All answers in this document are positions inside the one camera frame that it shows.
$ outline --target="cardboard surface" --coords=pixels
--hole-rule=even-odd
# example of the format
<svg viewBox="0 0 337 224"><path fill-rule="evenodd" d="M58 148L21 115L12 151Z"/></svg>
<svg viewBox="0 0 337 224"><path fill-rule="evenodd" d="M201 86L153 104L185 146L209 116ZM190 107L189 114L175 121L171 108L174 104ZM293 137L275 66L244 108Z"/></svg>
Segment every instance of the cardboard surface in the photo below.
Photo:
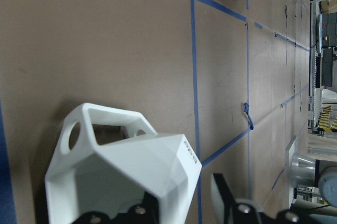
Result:
<svg viewBox="0 0 337 224"><path fill-rule="evenodd" d="M84 102L139 111L158 132L185 134L195 151L199 144L203 161L248 128L249 99L255 129L202 170L202 222L215 224L213 172L266 214L284 209L282 149L300 132L302 149L308 138L308 89L295 94L308 84L309 55L275 32L307 48L309 0L195 0L194 12L191 0L0 2L0 99L18 223L46 223L43 178L64 117ZM187 224L198 223L198 203L195 194Z"/></svg>

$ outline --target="gray cylinder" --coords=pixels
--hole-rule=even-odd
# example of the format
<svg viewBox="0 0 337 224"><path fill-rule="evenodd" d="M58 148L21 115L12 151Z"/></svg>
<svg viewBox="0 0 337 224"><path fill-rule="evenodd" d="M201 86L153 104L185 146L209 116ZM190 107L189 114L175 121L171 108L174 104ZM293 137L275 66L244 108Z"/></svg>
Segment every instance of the gray cylinder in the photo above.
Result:
<svg viewBox="0 0 337 224"><path fill-rule="evenodd" d="M337 167L327 167L321 174L318 187L323 199L337 207Z"/></svg>
<svg viewBox="0 0 337 224"><path fill-rule="evenodd" d="M314 187L315 165L315 159L297 153L294 154L290 167L293 187Z"/></svg>

